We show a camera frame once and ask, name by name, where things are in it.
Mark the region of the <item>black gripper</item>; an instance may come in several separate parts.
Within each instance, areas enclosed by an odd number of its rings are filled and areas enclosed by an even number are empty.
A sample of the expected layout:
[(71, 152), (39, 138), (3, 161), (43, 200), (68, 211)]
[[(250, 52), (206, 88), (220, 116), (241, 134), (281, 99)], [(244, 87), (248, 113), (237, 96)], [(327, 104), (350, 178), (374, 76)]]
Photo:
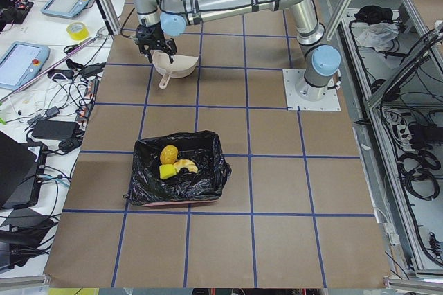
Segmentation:
[(152, 50), (165, 51), (168, 54), (170, 64), (174, 63), (177, 45), (173, 38), (165, 39), (160, 24), (151, 26), (139, 24), (136, 29), (135, 43), (140, 54), (144, 55), (150, 64), (152, 63)]

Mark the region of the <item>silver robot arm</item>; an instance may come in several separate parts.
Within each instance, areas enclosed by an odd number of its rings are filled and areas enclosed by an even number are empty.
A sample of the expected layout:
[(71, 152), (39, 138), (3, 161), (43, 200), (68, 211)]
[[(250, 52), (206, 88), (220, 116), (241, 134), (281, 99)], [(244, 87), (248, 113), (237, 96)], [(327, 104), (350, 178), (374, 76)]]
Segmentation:
[(187, 26), (261, 10), (287, 9), (307, 65), (302, 83), (324, 89), (341, 63), (338, 51), (323, 41), (326, 29), (319, 22), (313, 0), (134, 0), (134, 9), (139, 20), (135, 42), (148, 59), (160, 51), (172, 61), (177, 53), (174, 38)]

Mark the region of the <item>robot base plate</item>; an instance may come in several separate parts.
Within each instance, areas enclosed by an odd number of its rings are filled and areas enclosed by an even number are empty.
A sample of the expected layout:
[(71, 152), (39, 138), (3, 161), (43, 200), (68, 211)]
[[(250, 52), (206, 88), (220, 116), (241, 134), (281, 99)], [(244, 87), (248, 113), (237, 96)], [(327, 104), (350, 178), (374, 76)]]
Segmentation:
[(333, 78), (326, 87), (312, 87), (305, 81), (304, 69), (283, 69), (284, 92), (289, 111), (340, 111)]

